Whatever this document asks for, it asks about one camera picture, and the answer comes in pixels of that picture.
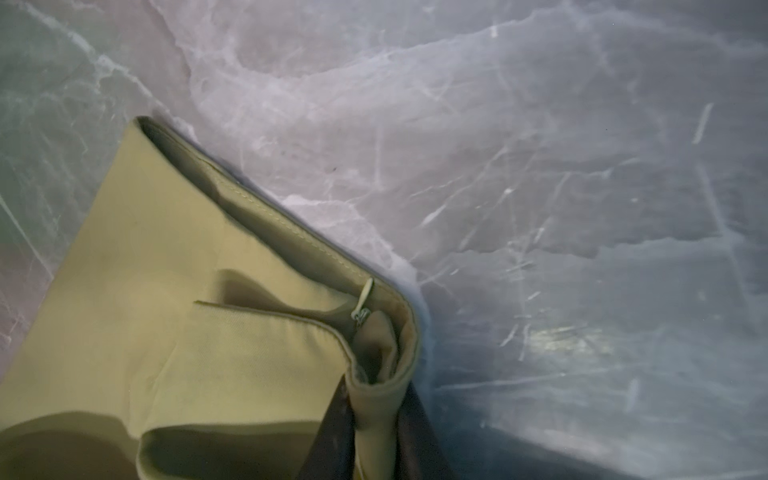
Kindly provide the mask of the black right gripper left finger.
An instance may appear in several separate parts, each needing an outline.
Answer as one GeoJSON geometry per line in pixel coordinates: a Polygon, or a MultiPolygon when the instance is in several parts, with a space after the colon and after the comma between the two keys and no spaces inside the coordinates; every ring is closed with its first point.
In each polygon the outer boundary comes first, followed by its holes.
{"type": "Polygon", "coordinates": [[[355,471],[355,420],[342,376],[297,480],[352,480],[355,471]]]}

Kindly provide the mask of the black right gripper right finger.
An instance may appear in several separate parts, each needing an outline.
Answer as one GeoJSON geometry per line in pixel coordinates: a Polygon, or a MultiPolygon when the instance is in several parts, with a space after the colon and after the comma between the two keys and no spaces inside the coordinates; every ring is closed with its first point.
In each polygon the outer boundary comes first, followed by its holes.
{"type": "Polygon", "coordinates": [[[398,480],[454,480],[423,404],[412,383],[397,414],[398,480]]]}

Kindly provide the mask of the olive green skirt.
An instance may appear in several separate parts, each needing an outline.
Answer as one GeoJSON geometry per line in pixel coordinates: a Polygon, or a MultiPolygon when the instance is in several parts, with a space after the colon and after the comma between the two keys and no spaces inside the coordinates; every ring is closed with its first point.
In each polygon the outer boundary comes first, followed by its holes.
{"type": "Polygon", "coordinates": [[[5,479],[293,479],[348,389],[396,474],[418,322],[366,266],[167,126],[126,128],[1,384],[5,479]]]}

